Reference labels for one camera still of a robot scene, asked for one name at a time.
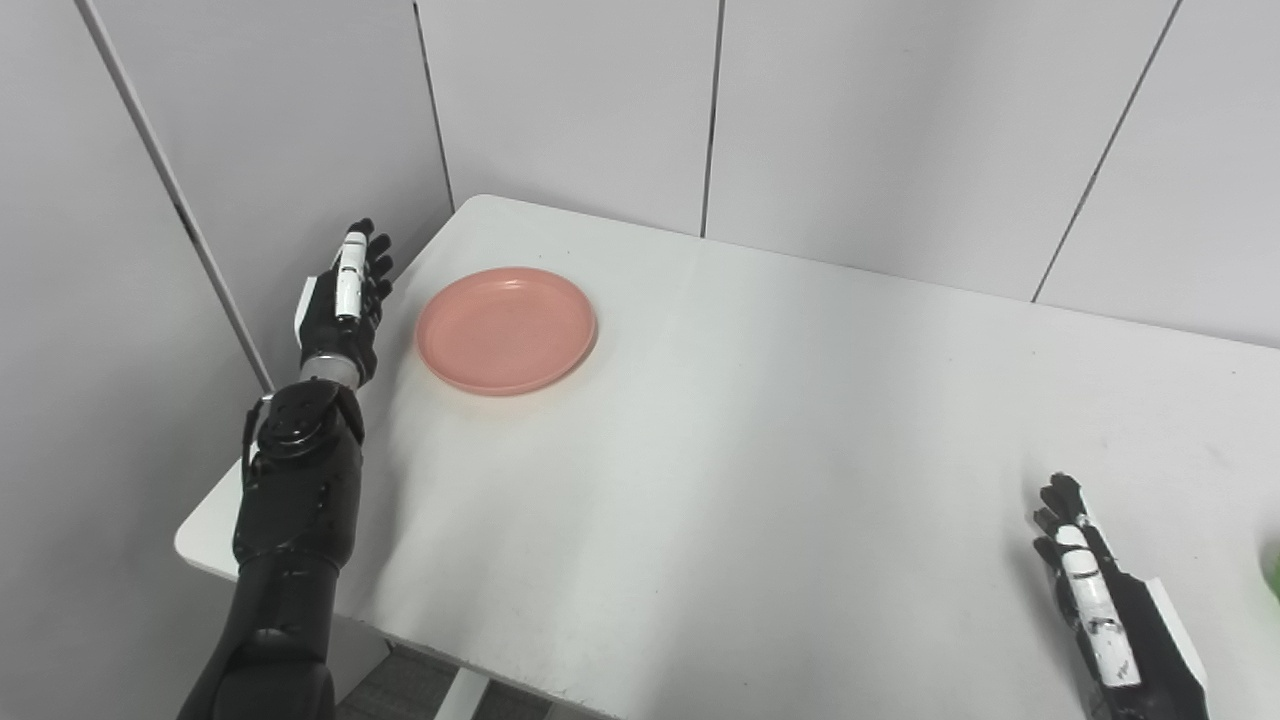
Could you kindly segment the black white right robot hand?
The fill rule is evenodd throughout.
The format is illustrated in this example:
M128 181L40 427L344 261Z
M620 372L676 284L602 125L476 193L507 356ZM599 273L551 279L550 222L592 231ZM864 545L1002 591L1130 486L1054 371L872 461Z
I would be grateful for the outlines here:
M1039 488L1033 546L1082 656L1088 719L1207 719L1204 665L1162 582L1124 571L1080 483L1055 473Z

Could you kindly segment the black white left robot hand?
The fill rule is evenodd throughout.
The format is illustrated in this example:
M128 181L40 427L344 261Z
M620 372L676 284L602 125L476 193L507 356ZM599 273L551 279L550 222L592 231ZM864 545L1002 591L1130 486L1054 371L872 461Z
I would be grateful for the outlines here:
M338 357L351 366L349 387L356 389L374 378L374 342L393 290L393 268L390 237L379 234L370 218L351 224L332 265L303 283L294 313L301 366Z

